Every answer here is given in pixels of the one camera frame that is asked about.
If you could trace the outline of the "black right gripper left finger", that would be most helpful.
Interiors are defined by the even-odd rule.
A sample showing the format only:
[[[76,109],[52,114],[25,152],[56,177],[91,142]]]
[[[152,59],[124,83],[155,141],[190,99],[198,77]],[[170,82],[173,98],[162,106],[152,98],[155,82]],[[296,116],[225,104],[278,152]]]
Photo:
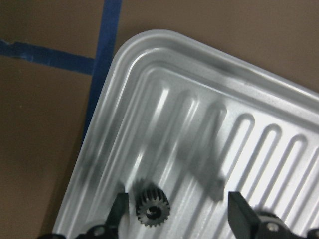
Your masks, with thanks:
[[[129,194],[118,193],[106,219],[106,238],[118,239],[122,217],[129,210]]]

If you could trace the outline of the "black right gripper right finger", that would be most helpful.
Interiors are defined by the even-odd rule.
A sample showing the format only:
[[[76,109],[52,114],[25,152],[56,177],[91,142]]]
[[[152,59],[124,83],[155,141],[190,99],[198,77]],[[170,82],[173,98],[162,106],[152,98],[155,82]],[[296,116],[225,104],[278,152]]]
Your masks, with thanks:
[[[240,192],[228,192],[228,223],[237,239],[254,239],[261,220]]]

